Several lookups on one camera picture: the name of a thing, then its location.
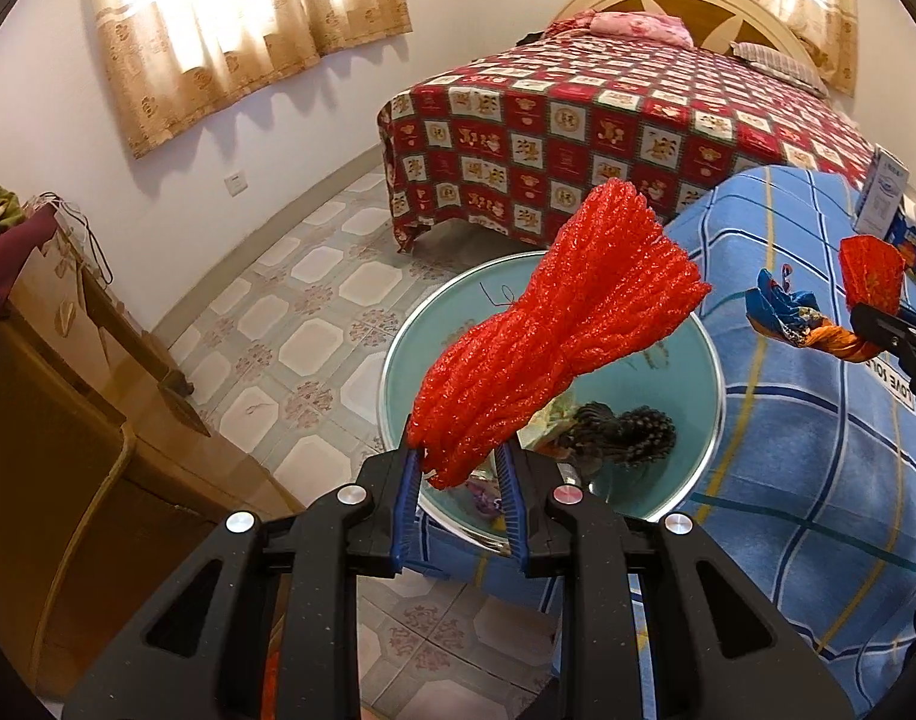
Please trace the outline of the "black mesh net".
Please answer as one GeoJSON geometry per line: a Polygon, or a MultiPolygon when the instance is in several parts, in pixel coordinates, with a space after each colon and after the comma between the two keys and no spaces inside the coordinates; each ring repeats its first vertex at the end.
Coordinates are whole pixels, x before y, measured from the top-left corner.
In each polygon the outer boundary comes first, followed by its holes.
{"type": "Polygon", "coordinates": [[[576,410],[558,444],[585,466],[641,466],[668,458],[677,431],[668,415],[650,406],[616,415],[606,403],[591,401],[576,410]]]}

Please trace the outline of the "red mesh net bag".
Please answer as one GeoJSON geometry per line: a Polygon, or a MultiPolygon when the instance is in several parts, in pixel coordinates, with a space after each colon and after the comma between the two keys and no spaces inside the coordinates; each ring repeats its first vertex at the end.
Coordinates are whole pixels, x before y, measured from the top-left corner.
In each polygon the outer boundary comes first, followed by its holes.
{"type": "Polygon", "coordinates": [[[593,188],[521,296],[425,374],[407,445],[428,483],[464,483],[577,377],[669,337],[710,291],[632,184],[593,188]]]}

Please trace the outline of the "light blue trash bin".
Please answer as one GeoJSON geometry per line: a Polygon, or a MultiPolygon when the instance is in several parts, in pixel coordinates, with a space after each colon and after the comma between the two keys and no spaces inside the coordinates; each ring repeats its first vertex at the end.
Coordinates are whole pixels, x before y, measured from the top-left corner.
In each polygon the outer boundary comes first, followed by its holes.
{"type": "MultiPolygon", "coordinates": [[[[383,442],[398,444],[425,371],[467,328],[505,309],[528,286],[537,252],[506,255],[474,266],[433,291],[407,317],[383,364],[376,415],[383,442]]],[[[725,378],[710,333],[689,317],[663,341],[575,379],[567,392],[529,419],[519,433],[528,450],[558,460],[617,512],[654,522],[684,502],[720,445],[725,427],[725,378]],[[659,411],[674,429],[663,457],[630,465],[596,463],[560,445],[581,406],[601,403],[614,416],[659,411]]]]}

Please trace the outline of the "blue white milk carton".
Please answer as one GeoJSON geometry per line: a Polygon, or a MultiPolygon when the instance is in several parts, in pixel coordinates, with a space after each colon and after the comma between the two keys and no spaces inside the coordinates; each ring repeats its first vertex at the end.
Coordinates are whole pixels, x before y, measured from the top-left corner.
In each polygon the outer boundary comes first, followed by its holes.
{"type": "Polygon", "coordinates": [[[902,255],[905,270],[916,273],[916,202],[899,205],[885,240],[902,255]]]}

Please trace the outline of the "blue orange crumpled wrapper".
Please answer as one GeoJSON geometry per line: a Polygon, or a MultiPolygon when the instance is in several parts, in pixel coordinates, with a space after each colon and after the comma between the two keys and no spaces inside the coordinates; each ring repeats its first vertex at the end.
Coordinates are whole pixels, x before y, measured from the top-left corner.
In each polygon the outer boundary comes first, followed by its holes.
{"type": "Polygon", "coordinates": [[[762,268],[754,288],[744,293],[746,317],[755,332],[794,348],[822,351],[855,364],[871,361],[882,353],[877,344],[862,340],[829,319],[810,291],[793,291],[789,275],[789,265],[783,268],[781,280],[762,268]]]}

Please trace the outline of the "white tall carton box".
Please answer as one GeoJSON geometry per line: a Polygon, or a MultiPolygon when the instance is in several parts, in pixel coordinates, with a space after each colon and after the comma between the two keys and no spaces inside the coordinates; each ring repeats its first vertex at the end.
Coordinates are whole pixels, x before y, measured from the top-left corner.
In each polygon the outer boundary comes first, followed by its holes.
{"type": "Polygon", "coordinates": [[[908,177],[910,172],[894,153],[884,146],[874,146],[856,203],[853,229],[858,234],[885,238],[899,210],[908,177]]]}

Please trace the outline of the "blue plaid tablecloth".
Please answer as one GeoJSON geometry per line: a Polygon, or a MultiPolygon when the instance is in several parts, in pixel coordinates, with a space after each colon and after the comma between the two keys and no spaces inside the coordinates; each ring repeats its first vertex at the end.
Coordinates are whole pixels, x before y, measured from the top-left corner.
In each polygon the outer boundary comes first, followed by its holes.
{"type": "Polygon", "coordinates": [[[853,364],[755,332],[744,293],[791,266],[848,319],[839,249],[853,231],[843,177],[753,167],[697,200],[669,235],[711,286],[698,315],[725,378],[725,427],[687,496],[704,527],[791,622],[866,717],[915,631],[916,398],[897,361],[853,364]]]}

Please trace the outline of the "wooden dresser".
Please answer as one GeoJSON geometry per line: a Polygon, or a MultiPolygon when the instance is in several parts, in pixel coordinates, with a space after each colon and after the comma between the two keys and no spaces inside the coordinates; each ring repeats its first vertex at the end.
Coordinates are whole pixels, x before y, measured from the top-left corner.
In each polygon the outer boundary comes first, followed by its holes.
{"type": "Polygon", "coordinates": [[[0,647],[44,699],[71,692],[225,515],[298,507],[115,320],[56,221],[0,313],[0,647]]]}

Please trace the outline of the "striped pillow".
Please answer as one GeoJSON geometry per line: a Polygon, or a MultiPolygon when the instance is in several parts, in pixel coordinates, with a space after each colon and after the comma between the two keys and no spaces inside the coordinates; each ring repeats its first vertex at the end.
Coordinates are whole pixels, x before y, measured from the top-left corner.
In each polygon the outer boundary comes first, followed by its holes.
{"type": "Polygon", "coordinates": [[[732,43],[731,55],[754,70],[801,91],[827,99],[827,86],[812,65],[803,64],[777,49],[755,43],[732,43]]]}

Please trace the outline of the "cream wooden headboard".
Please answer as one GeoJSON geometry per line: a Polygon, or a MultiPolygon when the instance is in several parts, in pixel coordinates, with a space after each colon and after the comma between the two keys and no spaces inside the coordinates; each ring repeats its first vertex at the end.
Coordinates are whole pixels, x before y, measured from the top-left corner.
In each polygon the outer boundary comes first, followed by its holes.
{"type": "Polygon", "coordinates": [[[762,44],[810,65],[809,54],[800,39],[755,0],[570,0],[554,16],[554,21],[585,10],[646,11],[677,16],[700,49],[726,54],[731,44],[762,44]]]}

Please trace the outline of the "pink floral pillow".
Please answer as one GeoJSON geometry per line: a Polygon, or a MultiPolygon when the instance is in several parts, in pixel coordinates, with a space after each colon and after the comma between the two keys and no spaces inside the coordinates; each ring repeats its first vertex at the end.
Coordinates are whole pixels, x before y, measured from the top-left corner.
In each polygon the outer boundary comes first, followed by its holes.
{"type": "Polygon", "coordinates": [[[547,26],[544,37],[577,31],[612,39],[620,37],[666,44],[678,49],[695,49],[692,34],[681,18],[648,11],[580,11],[547,26]]]}

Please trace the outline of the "red patterned bedspread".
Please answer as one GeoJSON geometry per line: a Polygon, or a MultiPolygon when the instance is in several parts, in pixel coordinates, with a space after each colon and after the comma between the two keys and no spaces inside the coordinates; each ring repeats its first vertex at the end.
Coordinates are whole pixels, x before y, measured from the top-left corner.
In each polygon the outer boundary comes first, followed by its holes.
{"type": "Polygon", "coordinates": [[[859,184],[873,156],[830,104],[729,55],[586,31],[427,78],[389,99],[378,130],[401,249],[448,220],[549,244],[611,179],[670,220],[751,167],[859,184]]]}

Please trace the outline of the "maroon dresser cloth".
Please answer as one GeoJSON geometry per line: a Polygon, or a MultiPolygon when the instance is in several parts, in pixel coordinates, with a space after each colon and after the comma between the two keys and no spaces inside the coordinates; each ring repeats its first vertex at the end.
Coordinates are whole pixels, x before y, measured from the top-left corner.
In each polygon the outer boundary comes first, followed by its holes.
{"type": "Polygon", "coordinates": [[[56,231],[56,208],[45,203],[28,220],[0,236],[0,313],[31,252],[51,241],[56,231]]]}

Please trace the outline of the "left window tan curtain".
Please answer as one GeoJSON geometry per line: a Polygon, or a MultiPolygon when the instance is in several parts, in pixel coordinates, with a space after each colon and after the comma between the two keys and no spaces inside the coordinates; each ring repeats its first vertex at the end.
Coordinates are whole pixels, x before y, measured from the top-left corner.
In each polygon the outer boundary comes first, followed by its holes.
{"type": "Polygon", "coordinates": [[[119,128],[142,158],[341,50],[406,34],[407,0],[92,0],[119,128]]]}

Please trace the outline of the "white wall socket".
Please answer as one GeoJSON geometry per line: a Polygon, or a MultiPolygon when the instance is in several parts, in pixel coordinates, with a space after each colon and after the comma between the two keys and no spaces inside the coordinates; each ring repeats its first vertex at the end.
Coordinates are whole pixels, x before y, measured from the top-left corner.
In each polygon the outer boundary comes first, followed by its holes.
{"type": "Polygon", "coordinates": [[[246,188],[248,188],[245,172],[233,172],[230,176],[225,177],[225,188],[227,192],[229,192],[230,197],[236,197],[236,195],[240,195],[241,192],[245,192],[246,188]]]}

